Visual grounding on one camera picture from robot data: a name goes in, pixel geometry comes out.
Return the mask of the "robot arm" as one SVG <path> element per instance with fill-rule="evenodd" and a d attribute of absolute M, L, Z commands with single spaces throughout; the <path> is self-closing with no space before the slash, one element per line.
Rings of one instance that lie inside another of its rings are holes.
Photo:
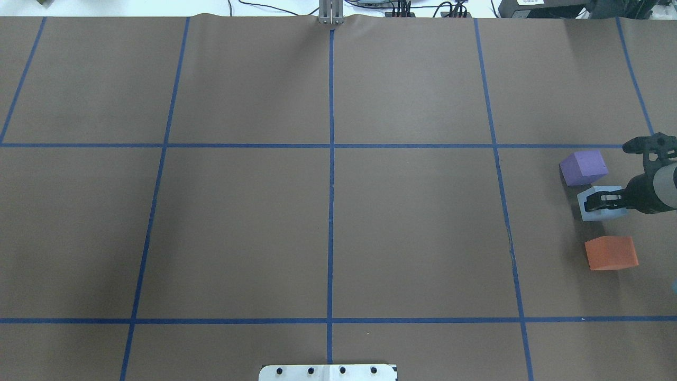
<path fill-rule="evenodd" d="M 578 205 L 584 220 L 602 211 L 636 210 L 641 214 L 675 211 L 675 162 L 637 175 L 626 187 L 591 187 L 578 193 Z"/>

